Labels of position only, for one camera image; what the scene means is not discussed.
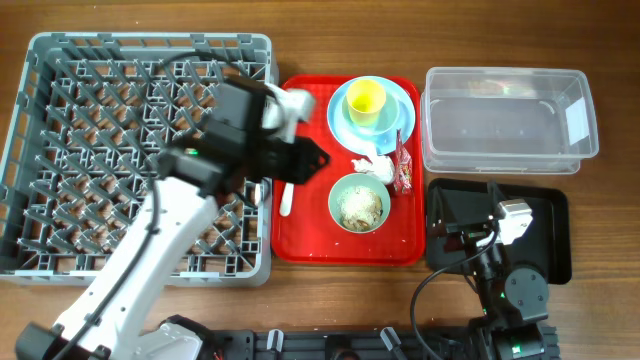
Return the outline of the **green bowl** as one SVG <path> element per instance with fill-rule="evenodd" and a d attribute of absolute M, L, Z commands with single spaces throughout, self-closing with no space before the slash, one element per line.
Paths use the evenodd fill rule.
<path fill-rule="evenodd" d="M 378 196 L 381 197 L 382 208 L 383 208 L 381 221 L 375 228 L 373 228 L 370 231 L 367 231 L 367 232 L 349 231 L 339 223 L 340 215 L 339 215 L 338 198 L 343 191 L 353 186 L 369 187 Z M 356 234 L 371 233 L 377 230 L 379 227 L 381 227 L 384 224 L 384 222 L 387 220 L 391 210 L 391 198 L 386 186 L 375 177 L 372 177 L 370 175 L 363 174 L 363 173 L 352 173 L 342 177 L 334 184 L 328 196 L 328 208 L 329 208 L 329 212 L 332 219 L 342 229 L 351 233 L 356 233 Z"/>

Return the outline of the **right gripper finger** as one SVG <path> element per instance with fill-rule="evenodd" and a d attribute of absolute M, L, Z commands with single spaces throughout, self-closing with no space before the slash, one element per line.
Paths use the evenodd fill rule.
<path fill-rule="evenodd" d="M 442 235 L 445 232 L 446 222 L 444 221 L 444 205 L 442 202 L 441 190 L 436 187 L 430 192 L 431 198 L 429 206 L 431 213 L 429 215 L 429 222 L 431 224 L 432 235 Z"/>
<path fill-rule="evenodd" d="M 506 199 L 506 196 L 500 189 L 499 184 L 491 180 L 487 183 L 487 193 L 490 200 L 490 214 L 496 215 L 499 213 L 498 204 Z"/>

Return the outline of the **white napkin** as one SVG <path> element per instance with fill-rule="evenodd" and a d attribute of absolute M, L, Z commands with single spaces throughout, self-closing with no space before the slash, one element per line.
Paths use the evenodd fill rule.
<path fill-rule="evenodd" d="M 375 177 L 385 185 L 394 181 L 395 165 L 388 156 L 374 156 L 351 161 L 354 171 Z"/>

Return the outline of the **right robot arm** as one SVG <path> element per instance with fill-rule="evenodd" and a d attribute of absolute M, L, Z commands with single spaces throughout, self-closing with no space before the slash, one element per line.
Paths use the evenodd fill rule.
<path fill-rule="evenodd" d="M 533 222 L 533 211 L 525 200 L 505 197 L 495 183 L 487 191 L 490 210 L 476 222 L 453 217 L 442 192 L 435 192 L 433 234 L 446 239 L 444 251 L 464 252 L 441 271 L 472 272 L 483 308 L 466 330 L 465 349 L 472 358 L 533 359 L 546 352 L 539 322 L 548 318 L 548 283 L 538 270 L 513 265 L 507 254 Z"/>

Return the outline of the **red snack wrapper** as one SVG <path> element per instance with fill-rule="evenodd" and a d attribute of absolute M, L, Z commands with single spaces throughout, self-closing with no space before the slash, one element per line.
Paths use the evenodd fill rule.
<path fill-rule="evenodd" d="M 395 170 L 393 186 L 397 193 L 408 195 L 412 192 L 412 157 L 405 148 L 401 130 L 396 132 Z"/>

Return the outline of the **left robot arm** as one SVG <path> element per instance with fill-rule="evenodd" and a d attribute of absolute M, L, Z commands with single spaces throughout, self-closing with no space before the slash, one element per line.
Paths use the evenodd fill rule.
<path fill-rule="evenodd" d="M 29 324 L 19 359 L 198 359 L 214 353 L 204 336 L 169 323 L 146 333 L 145 319 L 218 202 L 245 179 L 301 185 L 329 162 L 299 137 L 314 97 L 229 75 L 199 137 L 180 136 L 158 159 L 157 179 L 124 238 L 86 291 L 50 328 Z"/>

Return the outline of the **rice food scraps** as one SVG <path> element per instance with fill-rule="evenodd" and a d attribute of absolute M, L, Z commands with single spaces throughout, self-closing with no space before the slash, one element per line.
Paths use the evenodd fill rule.
<path fill-rule="evenodd" d="M 338 198 L 339 223 L 349 231 L 367 232 L 375 228 L 383 214 L 381 197 L 365 186 L 353 186 Z"/>

